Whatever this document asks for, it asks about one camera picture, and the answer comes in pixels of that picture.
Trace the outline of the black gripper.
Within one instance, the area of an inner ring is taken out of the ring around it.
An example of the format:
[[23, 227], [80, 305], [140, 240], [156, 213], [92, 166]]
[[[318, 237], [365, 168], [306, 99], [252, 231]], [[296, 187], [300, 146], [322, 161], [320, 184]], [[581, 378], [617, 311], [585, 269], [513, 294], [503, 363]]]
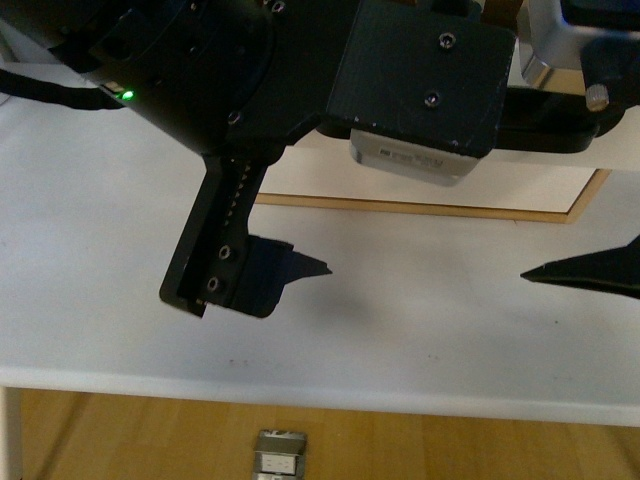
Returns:
[[5, 1], [1, 18], [88, 81], [3, 72], [3, 93], [128, 108], [199, 154], [206, 174], [160, 288], [230, 308], [266, 171], [325, 117], [355, 1]]

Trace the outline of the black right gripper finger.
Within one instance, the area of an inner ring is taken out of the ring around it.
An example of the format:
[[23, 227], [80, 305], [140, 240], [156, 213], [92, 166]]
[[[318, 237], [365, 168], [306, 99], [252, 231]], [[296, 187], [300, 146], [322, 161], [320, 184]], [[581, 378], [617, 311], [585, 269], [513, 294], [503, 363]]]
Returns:
[[520, 276], [535, 283], [639, 298], [639, 237], [614, 249], [548, 262]]

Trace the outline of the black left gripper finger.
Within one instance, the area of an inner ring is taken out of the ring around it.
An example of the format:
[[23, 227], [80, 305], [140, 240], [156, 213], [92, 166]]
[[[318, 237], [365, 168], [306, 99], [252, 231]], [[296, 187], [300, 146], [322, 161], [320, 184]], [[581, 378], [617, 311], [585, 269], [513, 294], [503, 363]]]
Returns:
[[326, 262], [295, 251], [292, 244], [250, 235], [230, 308], [266, 318], [275, 310], [287, 284], [331, 273]]

